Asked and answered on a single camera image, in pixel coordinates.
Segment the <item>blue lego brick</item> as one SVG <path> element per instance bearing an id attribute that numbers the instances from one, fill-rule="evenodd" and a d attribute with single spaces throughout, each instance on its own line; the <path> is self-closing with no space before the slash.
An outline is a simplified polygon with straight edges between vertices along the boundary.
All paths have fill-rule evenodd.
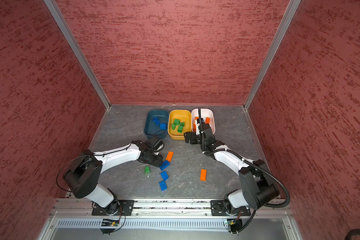
<path id="1" fill-rule="evenodd" d="M 160 125 L 160 124 L 161 124 L 161 122 L 160 122 L 160 120 L 159 120 L 158 117 L 153 117 L 153 122 L 154 122 L 156 125 Z"/>
<path id="2" fill-rule="evenodd" d="M 166 181 L 160 181 L 159 186 L 160 186 L 161 191 L 165 191 L 168 189 Z"/>
<path id="3" fill-rule="evenodd" d="M 161 177 L 162 177 L 162 179 L 163 179 L 164 181 L 166 181 L 166 180 L 169 178 L 169 176 L 168 176 L 168 174 L 167 174 L 166 171 L 161 172 Z"/>
<path id="4" fill-rule="evenodd" d="M 166 130 L 167 129 L 167 124 L 161 123 L 160 124 L 160 129 L 161 130 Z"/>
<path id="5" fill-rule="evenodd" d="M 161 165 L 160 165 L 160 170 L 164 171 L 164 169 L 166 169 L 168 166 L 170 165 L 170 162 L 165 160 Z"/>

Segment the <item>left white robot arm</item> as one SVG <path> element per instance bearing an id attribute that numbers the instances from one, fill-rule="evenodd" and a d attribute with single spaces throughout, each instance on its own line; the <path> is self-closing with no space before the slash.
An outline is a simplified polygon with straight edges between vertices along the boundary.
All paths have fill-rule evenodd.
<path id="1" fill-rule="evenodd" d="M 113 216 L 121 211 L 117 196 L 98 183 L 100 175 L 116 166 L 138 161 L 153 167 L 160 167 L 163 156 L 160 151 L 165 143 L 157 136 L 145 142 L 132 141 L 124 147 L 104 152 L 89 150 L 69 162 L 63 180 L 77 199 L 86 198 L 96 204 L 106 215 Z"/>

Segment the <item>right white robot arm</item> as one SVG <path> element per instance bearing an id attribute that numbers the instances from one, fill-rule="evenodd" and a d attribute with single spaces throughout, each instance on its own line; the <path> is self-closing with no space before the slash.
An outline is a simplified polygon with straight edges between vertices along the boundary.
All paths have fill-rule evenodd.
<path id="1" fill-rule="evenodd" d="M 263 206 L 283 208 L 290 203 L 288 190 L 269 172 L 264 161 L 242 157 L 216 140 L 210 125 L 204 119 L 196 119 L 195 125 L 195 132 L 184 133 L 185 142 L 199 144 L 204 155 L 223 163 L 240 178 L 241 189 L 224 197 L 224 206 L 229 214 L 241 207 L 253 210 Z"/>

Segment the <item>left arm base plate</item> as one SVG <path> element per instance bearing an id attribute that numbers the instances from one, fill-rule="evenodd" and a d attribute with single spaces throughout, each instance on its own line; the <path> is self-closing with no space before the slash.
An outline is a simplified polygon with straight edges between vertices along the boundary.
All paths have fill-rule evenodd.
<path id="1" fill-rule="evenodd" d="M 134 203 L 134 200 L 113 200 L 107 207 L 103 208 L 93 202 L 92 216 L 130 216 Z"/>

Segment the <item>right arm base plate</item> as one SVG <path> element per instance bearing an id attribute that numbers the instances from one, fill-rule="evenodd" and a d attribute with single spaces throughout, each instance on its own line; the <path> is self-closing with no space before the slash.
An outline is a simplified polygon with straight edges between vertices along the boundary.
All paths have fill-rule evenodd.
<path id="1" fill-rule="evenodd" d="M 231 209 L 227 202 L 224 200 L 211 200 L 211 214 L 214 217 L 217 216 L 236 216 L 238 211 Z"/>

